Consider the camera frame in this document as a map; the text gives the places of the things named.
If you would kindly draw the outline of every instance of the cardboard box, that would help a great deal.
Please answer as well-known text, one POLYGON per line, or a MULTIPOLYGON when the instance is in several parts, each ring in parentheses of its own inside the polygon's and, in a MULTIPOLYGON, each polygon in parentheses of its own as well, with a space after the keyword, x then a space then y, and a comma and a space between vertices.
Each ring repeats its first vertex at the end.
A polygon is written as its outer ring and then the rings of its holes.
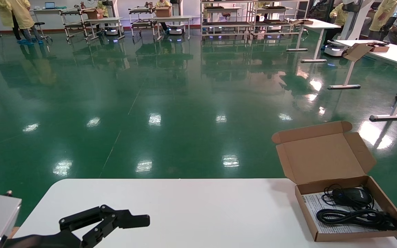
POLYGON ((104 11, 98 8, 84 10, 84 13, 87 14, 88 19, 90 20, 98 20, 104 18, 104 11))
POLYGON ((322 234, 304 204, 302 195, 323 192, 325 187, 365 185, 380 207, 397 218, 397 209, 367 173, 376 164, 357 132, 348 132, 352 124, 336 121, 277 132, 272 141, 287 178, 296 183, 295 194, 315 241, 339 241, 357 238, 397 236, 397 231, 322 234))
POLYGON ((313 24, 313 21, 311 20, 293 20, 291 22, 289 22, 290 25, 301 25, 301 24, 306 24, 306 25, 310 25, 313 24))
POLYGON ((372 47, 372 49, 370 50, 370 52, 387 52, 389 50, 389 47, 387 46, 374 46, 372 47))
POLYGON ((347 49, 342 55, 344 58, 356 62, 362 58, 367 52, 370 52, 372 47, 367 43, 355 43, 351 48, 347 49))
POLYGON ((167 7, 156 7, 157 17, 171 17, 171 6, 167 7))

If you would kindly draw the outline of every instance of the table foot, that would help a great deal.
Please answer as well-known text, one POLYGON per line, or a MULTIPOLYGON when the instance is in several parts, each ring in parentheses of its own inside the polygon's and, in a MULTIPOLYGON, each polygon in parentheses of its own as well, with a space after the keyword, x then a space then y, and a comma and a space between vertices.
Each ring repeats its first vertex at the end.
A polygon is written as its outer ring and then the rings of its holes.
POLYGON ((397 115, 371 115, 369 118, 371 121, 375 120, 397 120, 397 115))
POLYGON ((301 63, 325 63, 327 60, 301 60, 301 63))
POLYGON ((286 52, 305 52, 307 48, 294 48, 294 49, 286 49, 286 52))
POLYGON ((329 85, 327 89, 336 90, 336 89, 359 89, 361 85, 359 84, 349 84, 349 85, 329 85))

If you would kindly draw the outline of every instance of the glossy epoxy floor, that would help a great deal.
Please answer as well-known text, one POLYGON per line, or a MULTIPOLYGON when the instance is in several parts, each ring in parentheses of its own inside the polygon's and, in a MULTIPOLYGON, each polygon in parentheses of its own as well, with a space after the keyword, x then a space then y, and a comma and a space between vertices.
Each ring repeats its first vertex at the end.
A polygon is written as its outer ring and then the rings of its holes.
POLYGON ((272 134, 338 120, 367 141, 370 174, 397 205, 397 121, 368 120, 394 104, 391 65, 364 58, 350 82, 361 89, 328 91, 348 64, 299 63, 316 33, 303 53, 285 52, 295 38, 52 36, 41 49, 0 38, 0 193, 23 199, 18 225, 64 178, 283 177, 272 134))

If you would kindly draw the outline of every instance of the standing desk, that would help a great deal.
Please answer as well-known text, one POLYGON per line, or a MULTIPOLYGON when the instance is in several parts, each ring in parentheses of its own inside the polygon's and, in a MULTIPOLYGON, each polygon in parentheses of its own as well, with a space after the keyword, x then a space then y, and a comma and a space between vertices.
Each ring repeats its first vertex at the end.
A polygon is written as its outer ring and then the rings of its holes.
POLYGON ((192 19, 191 15, 179 15, 179 16, 171 16, 171 17, 154 17, 154 20, 159 22, 188 22, 188 40, 191 38, 191 30, 190 30, 190 20, 192 19))
POLYGON ((88 20, 84 20, 84 21, 90 23, 90 28, 91 28, 90 40, 94 40, 96 38, 99 38, 99 36, 96 35, 96 33, 94 32, 94 29, 93 29, 93 25, 96 25, 96 24, 117 23, 117 24, 119 24, 119 26, 118 26, 118 28, 119 28, 119 30, 118 30, 119 37, 117 39, 120 40, 123 37, 125 37, 125 35, 122 33, 121 28, 120 28, 122 26, 122 24, 120 24, 120 19, 123 19, 123 17, 104 17, 102 19, 88 19, 88 20))
MULTIPOLYGON (((346 46, 353 46, 356 43, 372 43, 372 42, 378 42, 375 40, 339 40, 336 41, 340 44, 344 44, 346 46)), ((388 45, 389 50, 387 52, 369 52, 370 54, 376 56, 377 59, 381 59, 382 61, 391 61, 394 63, 397 63, 397 45, 395 44, 389 44, 388 45)), ((355 63, 351 61, 350 67, 347 72, 347 76, 345 78, 345 81, 342 85, 331 85, 329 86, 329 89, 349 89, 349 88, 360 88, 361 85, 359 84, 354 84, 354 85, 348 85, 348 80, 350 79, 350 75, 352 74, 352 70, 354 67, 355 63)), ((388 115, 371 115, 370 120, 381 120, 381 119, 397 119, 397 102, 392 110, 392 112, 388 115)))
MULTIPOLYGON (((222 167, 225 170, 234 168, 222 167)), ((68 215, 106 204, 148 214, 96 248, 397 248, 394 237, 314 242, 289 179, 65 179, 47 191, 15 237, 59 232, 68 215)), ((79 238, 94 226, 74 232, 79 238)))
POLYGON ((323 22, 320 20, 316 19, 309 19, 313 22, 313 24, 301 24, 301 27, 299 29, 298 33, 298 41, 296 42, 296 47, 294 49, 286 49, 287 52, 299 52, 299 51, 307 51, 307 48, 299 48, 299 44, 301 42, 301 35, 303 34, 303 30, 305 28, 308 29, 320 29, 319 33, 319 38, 318 38, 318 43, 316 44, 315 52, 313 55, 313 60, 301 60, 301 63, 323 63, 326 62, 327 60, 320 60, 317 59, 319 49, 321 48, 321 41, 323 40, 323 34, 325 29, 332 29, 332 28, 340 28, 340 26, 328 23, 328 22, 323 22))

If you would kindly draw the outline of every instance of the paper manual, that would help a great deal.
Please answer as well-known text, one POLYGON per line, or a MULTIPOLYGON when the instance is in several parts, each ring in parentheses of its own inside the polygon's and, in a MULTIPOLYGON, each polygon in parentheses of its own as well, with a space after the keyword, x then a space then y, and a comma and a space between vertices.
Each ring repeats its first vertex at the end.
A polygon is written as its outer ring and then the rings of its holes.
MULTIPOLYGON (((378 232, 379 230, 373 229, 373 228, 368 228, 368 227, 363 227, 363 226, 357 226, 357 225, 352 225, 352 224, 344 224, 344 225, 326 225, 324 223, 321 223, 317 218, 316 218, 316 213, 320 211, 321 209, 336 209, 336 210, 344 210, 344 211, 354 211, 353 208, 351 207, 346 207, 346 206, 331 206, 329 204, 326 204, 321 197, 324 195, 323 192, 321 193, 314 193, 314 194, 308 194, 308 195, 303 195, 304 203, 306 204, 307 209, 310 211, 310 215, 312 215, 312 218, 315 222, 316 227, 318 228, 318 232, 320 234, 350 234, 350 233, 362 233, 362 232, 378 232)), ((379 204, 375 201, 375 206, 373 209, 382 211, 381 207, 379 204)))

